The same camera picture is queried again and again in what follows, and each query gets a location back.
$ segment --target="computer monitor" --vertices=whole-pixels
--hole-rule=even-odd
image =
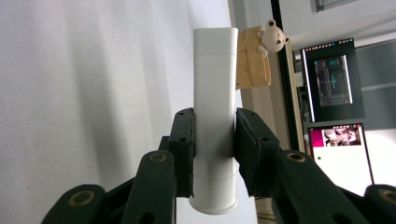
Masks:
[[[374,184],[361,123],[308,129],[311,155],[330,180],[360,196]]]
[[[301,50],[311,122],[364,118],[353,38]]]

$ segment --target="gray wall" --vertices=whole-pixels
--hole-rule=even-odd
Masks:
[[[396,40],[356,50],[365,129],[396,128]]]
[[[193,106],[192,30],[230,26],[222,1],[0,1],[0,222],[40,223],[80,184],[112,189]],[[189,223],[256,221],[179,204]]]

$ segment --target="white plastic bottle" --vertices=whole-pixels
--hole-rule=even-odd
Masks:
[[[233,158],[235,73],[238,30],[194,30],[195,149],[197,211],[222,215],[236,207]]]

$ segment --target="display screen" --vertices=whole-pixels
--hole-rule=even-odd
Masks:
[[[364,118],[353,38],[301,53],[311,121]]]
[[[311,155],[337,186],[360,196],[373,184],[361,123],[309,129]]]

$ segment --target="teddy bear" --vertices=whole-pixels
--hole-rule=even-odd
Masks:
[[[276,26],[274,20],[269,20],[266,24],[266,30],[259,31],[257,37],[261,39],[261,44],[257,49],[267,56],[268,52],[278,52],[289,41],[283,31]]]

